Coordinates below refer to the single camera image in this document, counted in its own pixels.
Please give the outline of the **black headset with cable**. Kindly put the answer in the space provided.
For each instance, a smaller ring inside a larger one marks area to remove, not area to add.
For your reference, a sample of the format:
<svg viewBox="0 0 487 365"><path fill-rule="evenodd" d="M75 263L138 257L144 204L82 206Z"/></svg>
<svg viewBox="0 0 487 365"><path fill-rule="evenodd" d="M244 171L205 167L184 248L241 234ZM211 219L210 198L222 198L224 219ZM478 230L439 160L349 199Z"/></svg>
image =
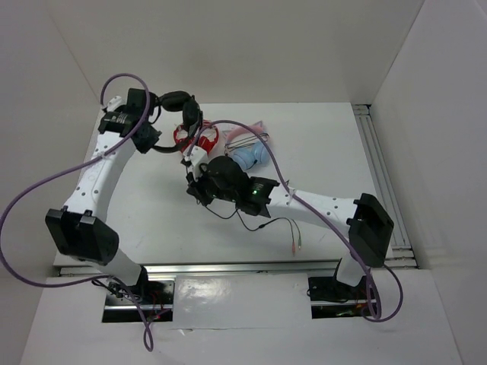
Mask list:
<svg viewBox="0 0 487 365"><path fill-rule="evenodd" d="M158 121L161 116L161 110L165 110L169 113L182 113L183 124L181 125L181 128L187 132L187 136L182 141L176 141L176 145L180 150L183 150L192 141L197 128L202 126L202 117L199 116L201 110L195 97L186 91L171 91L158 97L154 105L158 108L158 114L155 117L155 120L150 122L150 124L154 124Z"/></svg>

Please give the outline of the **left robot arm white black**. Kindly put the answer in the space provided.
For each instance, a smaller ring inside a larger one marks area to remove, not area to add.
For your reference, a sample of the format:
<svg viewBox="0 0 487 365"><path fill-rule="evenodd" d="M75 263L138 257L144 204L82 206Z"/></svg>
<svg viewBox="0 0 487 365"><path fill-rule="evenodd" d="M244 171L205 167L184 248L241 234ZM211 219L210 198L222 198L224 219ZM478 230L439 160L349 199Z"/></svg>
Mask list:
<svg viewBox="0 0 487 365"><path fill-rule="evenodd" d="M116 97L109 102L98 126L95 162L81 174L62 208L48 210L45 217L61 254L120 279L124 296L133 303L149 297L148 273L122 251L119 234L107 225L107 213L129 159L136 151L148 152L158 140L148 122L155 99L152 92L131 88L126 101Z"/></svg>

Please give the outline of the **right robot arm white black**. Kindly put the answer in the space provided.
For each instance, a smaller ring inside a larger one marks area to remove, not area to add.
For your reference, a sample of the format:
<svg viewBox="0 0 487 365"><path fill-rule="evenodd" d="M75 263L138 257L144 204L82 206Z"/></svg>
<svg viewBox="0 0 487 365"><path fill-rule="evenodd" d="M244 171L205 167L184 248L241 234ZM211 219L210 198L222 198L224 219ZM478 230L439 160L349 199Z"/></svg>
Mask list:
<svg viewBox="0 0 487 365"><path fill-rule="evenodd" d="M379 200L337 198L292 189L280 182L248 176L231 158L184 157L187 193L204 206L231 202L249 216L285 217L334 232L347 248L332 280L335 295L348 298L371 268L384 265L394 223Z"/></svg>

